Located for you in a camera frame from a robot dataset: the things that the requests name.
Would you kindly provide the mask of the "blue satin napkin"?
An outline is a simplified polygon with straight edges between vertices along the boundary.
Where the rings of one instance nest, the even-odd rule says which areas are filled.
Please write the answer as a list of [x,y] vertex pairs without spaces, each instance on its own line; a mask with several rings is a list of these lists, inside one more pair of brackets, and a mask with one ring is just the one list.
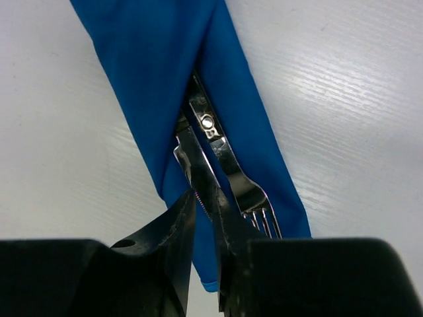
[[285,238],[309,238],[287,170],[224,1],[73,1],[157,193],[188,189],[174,126],[197,70],[245,174],[268,195]]

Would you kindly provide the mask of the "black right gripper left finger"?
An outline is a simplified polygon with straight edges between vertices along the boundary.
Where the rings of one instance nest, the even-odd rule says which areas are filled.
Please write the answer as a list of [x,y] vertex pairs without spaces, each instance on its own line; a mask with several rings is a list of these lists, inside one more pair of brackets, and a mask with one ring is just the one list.
[[1,241],[2,316],[185,316],[196,203],[183,193],[113,246]]

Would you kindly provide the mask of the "silver knife black handle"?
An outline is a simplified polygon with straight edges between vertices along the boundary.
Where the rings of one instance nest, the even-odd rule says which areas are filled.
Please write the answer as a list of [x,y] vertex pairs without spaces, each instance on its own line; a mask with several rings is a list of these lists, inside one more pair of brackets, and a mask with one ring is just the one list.
[[194,129],[182,110],[178,113],[174,136],[177,140],[177,146],[173,150],[174,156],[190,187],[194,190],[201,208],[207,217],[212,220],[215,210],[213,191],[219,186],[219,183],[194,133]]

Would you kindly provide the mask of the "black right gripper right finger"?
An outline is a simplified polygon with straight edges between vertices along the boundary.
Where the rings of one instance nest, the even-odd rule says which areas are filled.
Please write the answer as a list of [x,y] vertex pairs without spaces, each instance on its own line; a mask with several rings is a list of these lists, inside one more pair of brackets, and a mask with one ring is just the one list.
[[385,241],[271,239],[211,194],[224,315],[414,316],[414,287]]

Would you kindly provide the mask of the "silver fork black handle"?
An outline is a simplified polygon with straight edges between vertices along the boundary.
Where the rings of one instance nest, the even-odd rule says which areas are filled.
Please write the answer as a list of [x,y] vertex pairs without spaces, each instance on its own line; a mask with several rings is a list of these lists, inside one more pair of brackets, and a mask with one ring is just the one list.
[[270,238],[281,238],[280,226],[267,194],[243,172],[196,71],[191,74],[186,96],[200,129],[229,181],[241,215]]

